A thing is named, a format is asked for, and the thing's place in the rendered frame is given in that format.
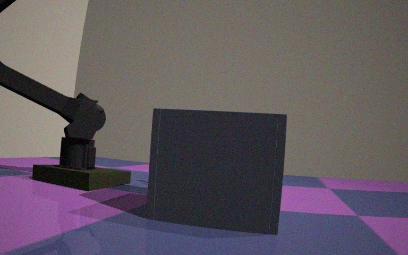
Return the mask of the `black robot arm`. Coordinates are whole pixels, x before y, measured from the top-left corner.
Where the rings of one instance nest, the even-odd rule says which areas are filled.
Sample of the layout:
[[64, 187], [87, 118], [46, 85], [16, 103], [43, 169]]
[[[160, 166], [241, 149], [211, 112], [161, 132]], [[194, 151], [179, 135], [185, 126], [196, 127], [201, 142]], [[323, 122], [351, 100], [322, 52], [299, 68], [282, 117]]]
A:
[[104, 109], [96, 104], [98, 100], [91, 100], [82, 93], [76, 98], [67, 97], [1, 61], [0, 86], [58, 113], [69, 122], [64, 128], [65, 138], [61, 140], [59, 165], [55, 167], [81, 171], [96, 169], [96, 147], [92, 139], [106, 121]]

